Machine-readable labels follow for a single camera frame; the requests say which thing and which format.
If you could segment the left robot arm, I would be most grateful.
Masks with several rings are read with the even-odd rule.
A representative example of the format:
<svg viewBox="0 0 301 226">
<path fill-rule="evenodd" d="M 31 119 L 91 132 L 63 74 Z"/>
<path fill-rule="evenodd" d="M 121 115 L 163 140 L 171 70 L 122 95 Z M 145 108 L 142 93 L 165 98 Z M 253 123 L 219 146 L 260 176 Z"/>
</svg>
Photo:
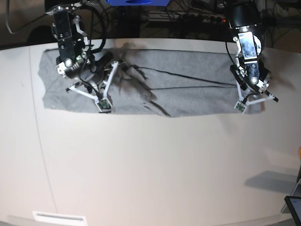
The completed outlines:
<svg viewBox="0 0 301 226">
<path fill-rule="evenodd" d="M 239 100 L 237 105 L 249 106 L 276 99 L 268 91 L 270 71 L 261 59 L 261 16 L 253 0 L 224 0 L 226 21 L 237 45 L 230 70 L 235 77 Z"/>
</svg>

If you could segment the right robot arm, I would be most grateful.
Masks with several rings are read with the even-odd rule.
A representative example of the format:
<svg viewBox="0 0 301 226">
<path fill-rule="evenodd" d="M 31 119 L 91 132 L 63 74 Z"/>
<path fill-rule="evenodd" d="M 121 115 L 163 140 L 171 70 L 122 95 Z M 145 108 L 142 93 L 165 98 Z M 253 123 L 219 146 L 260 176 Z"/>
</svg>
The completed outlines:
<svg viewBox="0 0 301 226">
<path fill-rule="evenodd" d="M 91 22 L 97 18 L 101 28 L 106 32 L 105 23 L 96 6 L 101 6 L 99 0 L 46 0 L 46 14 L 53 17 L 52 34 L 57 40 L 59 56 L 56 58 L 57 71 L 63 77 L 78 79 L 78 85 L 84 85 L 89 93 L 101 95 L 101 90 L 107 84 L 104 70 L 113 59 L 111 52 L 106 52 L 100 59 L 95 55 L 100 53 L 106 43 L 106 34 L 102 36 L 99 47 L 93 48 L 92 34 L 84 30 L 82 18 L 76 10 L 91 12 Z"/>
</svg>

